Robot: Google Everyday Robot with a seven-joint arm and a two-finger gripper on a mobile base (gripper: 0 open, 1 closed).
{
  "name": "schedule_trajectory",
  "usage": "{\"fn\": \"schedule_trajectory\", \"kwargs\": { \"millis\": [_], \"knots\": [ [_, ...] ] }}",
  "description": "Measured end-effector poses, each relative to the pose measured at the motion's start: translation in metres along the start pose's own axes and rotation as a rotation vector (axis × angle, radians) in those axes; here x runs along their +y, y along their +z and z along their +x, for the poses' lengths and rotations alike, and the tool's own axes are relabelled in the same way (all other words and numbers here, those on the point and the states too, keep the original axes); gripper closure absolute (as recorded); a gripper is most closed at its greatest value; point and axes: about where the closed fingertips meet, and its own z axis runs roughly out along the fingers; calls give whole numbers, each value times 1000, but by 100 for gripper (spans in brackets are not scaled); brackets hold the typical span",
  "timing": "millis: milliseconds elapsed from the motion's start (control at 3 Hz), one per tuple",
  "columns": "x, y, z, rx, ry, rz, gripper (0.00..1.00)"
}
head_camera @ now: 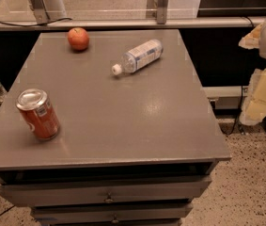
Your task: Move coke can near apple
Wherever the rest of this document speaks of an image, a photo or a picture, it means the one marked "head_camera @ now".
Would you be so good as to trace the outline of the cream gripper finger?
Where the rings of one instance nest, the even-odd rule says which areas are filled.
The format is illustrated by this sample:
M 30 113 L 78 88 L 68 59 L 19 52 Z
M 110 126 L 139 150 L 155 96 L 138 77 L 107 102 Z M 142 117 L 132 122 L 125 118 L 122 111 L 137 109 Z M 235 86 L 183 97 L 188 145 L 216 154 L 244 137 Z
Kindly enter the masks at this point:
M 266 117 L 266 69 L 255 69 L 239 117 L 241 124 L 252 126 Z
M 242 37 L 238 45 L 244 49 L 258 49 L 262 24 L 257 25 L 250 33 Z

